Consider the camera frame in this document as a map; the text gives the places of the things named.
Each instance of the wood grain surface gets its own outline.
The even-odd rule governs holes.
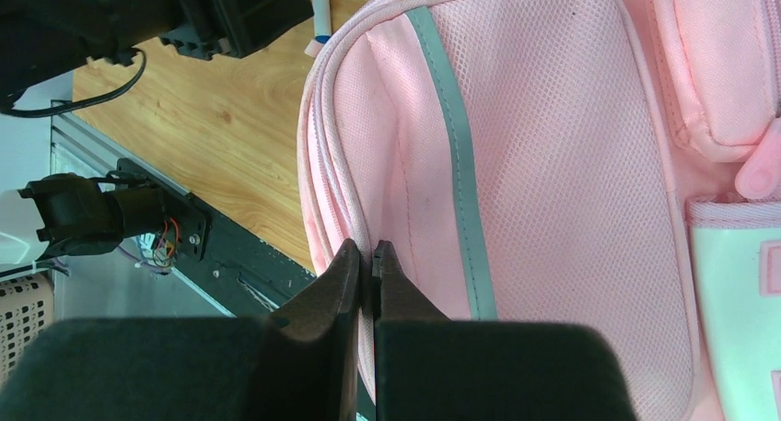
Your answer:
[[[331,0],[341,26],[367,0]],[[141,80],[115,101],[76,114],[213,207],[311,268],[296,169],[298,106],[312,59],[312,22],[245,59],[178,56],[141,44]],[[74,99],[112,90],[137,66],[76,70]]]

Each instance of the gray reflective strip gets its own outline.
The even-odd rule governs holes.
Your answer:
[[[477,202],[477,182],[474,177],[472,132],[445,46],[439,38],[437,25],[427,7],[406,12],[417,33],[428,64],[428,71],[437,89],[439,106],[445,116],[450,140],[450,162],[453,168],[453,201],[456,206],[456,228],[459,230],[461,258],[466,275],[467,296],[472,316],[478,320],[495,320],[496,303],[488,254],[485,250],[483,223]]]

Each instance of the white marker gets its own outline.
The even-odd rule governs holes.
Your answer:
[[[315,38],[309,43],[305,53],[316,56],[328,39],[331,38],[331,0],[312,0],[315,11]]]

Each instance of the orange wire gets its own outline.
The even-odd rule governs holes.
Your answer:
[[[166,220],[165,222],[166,228],[163,229],[163,235],[160,237],[160,241],[157,242],[157,247],[155,248],[155,251],[159,250],[163,247],[163,245],[166,243],[166,234],[169,233],[169,222]]]
[[[179,239],[181,238],[181,234],[179,232],[179,223],[176,222],[175,219],[169,218],[170,222],[173,223],[173,227],[176,229],[176,236],[174,237],[173,244],[171,245],[171,249],[169,249],[169,253],[167,255],[168,258],[173,255],[173,252],[176,250],[176,246],[179,244]]]

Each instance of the backpack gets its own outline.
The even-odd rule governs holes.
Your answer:
[[[639,419],[775,419],[777,3],[370,0],[301,105],[317,273],[389,240],[451,319],[599,331]]]

